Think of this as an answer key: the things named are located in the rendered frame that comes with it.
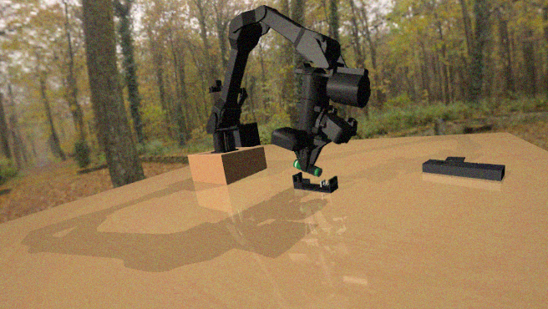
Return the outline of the green cylindrical battery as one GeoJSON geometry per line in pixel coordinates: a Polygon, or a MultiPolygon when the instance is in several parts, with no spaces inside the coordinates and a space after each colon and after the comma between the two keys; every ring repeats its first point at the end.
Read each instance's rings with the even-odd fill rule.
{"type": "MultiPolygon", "coordinates": [[[[298,160],[294,161],[293,166],[295,168],[299,169],[299,170],[302,170],[299,163],[298,163],[298,160]]],[[[316,167],[315,165],[309,164],[308,169],[307,169],[307,173],[311,174],[313,176],[316,176],[316,177],[320,177],[321,174],[322,174],[322,169],[316,167]]]]}

